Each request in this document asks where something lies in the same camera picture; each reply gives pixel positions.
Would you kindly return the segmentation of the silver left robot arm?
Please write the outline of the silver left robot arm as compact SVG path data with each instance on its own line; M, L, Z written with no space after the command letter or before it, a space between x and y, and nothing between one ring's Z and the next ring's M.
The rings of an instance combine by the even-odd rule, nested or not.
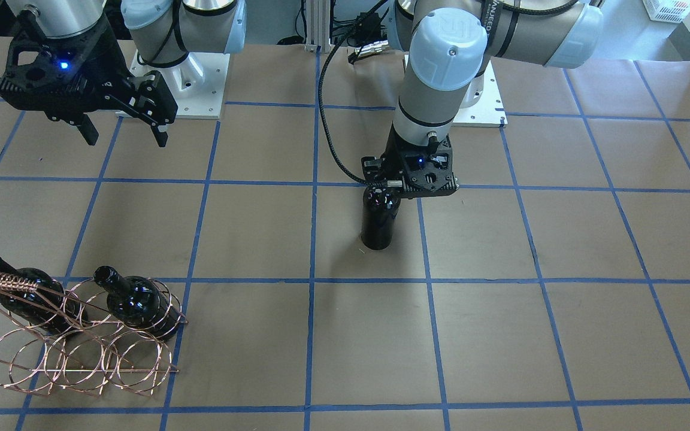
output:
M393 1L389 40L408 53L383 154L362 158L369 197L457 191L450 130L492 57L577 68L604 28L581 1Z

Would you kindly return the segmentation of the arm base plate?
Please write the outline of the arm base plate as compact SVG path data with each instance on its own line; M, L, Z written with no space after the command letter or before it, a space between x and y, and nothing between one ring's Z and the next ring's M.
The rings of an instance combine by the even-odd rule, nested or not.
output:
M484 74L457 90L439 90L424 83L407 53L404 66L404 84L392 118L396 131L405 136L431 130L444 135L455 126L498 128L507 124L493 66L487 65Z
M222 53L190 53L179 65L157 69L178 105L178 119L221 117L231 57Z

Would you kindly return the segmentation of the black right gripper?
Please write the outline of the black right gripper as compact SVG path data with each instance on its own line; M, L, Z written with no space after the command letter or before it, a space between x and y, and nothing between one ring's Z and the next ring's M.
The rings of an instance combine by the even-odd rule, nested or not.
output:
M161 73L132 75L105 16L66 38L48 38L35 16L17 21L0 79L0 95L9 104L75 123L88 145L96 145L99 132L87 113L123 110L152 127L158 147L167 146L177 111L174 96Z

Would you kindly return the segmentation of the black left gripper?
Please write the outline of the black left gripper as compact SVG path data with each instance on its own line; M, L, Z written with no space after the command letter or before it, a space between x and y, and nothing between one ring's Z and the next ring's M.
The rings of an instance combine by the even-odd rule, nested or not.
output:
M449 196L458 188L453 172L453 150L447 136L425 138L414 145L399 135L389 135L380 157L361 158L362 173L370 183L389 187L369 187L369 204L400 204L402 198Z

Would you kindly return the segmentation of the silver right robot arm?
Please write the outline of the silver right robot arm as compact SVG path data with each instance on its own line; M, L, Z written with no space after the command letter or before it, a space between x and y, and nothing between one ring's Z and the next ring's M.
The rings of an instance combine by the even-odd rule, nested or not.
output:
M123 24L142 75L128 68L101 1L9 1L19 31L9 44L0 96L19 110L43 112L96 144L90 112L120 110L167 144L178 101L205 93L197 54L240 52L244 1L123 1Z

